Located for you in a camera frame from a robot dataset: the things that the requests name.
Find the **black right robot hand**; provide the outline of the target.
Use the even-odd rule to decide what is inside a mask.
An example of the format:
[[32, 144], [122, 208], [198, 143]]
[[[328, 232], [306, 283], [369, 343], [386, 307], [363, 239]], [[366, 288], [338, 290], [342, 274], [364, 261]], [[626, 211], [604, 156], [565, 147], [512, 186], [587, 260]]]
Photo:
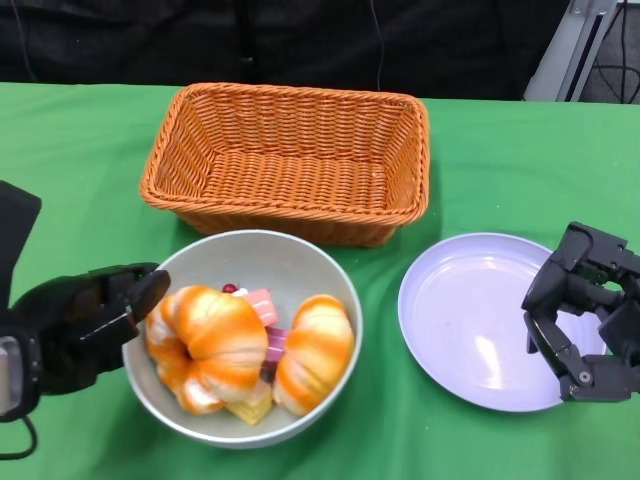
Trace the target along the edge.
[[[563, 401], [616, 403], [639, 391], [639, 256], [627, 241], [571, 222], [522, 302], [527, 352], [539, 352]], [[583, 355], [560, 312], [595, 315], [608, 355]]]

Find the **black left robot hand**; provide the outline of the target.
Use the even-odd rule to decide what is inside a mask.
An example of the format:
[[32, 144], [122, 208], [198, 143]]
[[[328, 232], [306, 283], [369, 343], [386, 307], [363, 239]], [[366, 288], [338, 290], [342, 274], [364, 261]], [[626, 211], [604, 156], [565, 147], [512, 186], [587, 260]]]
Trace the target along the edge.
[[138, 337], [170, 283], [157, 264], [136, 263], [58, 277], [19, 298], [13, 310], [40, 347], [40, 393], [83, 390], [121, 368], [122, 347]]

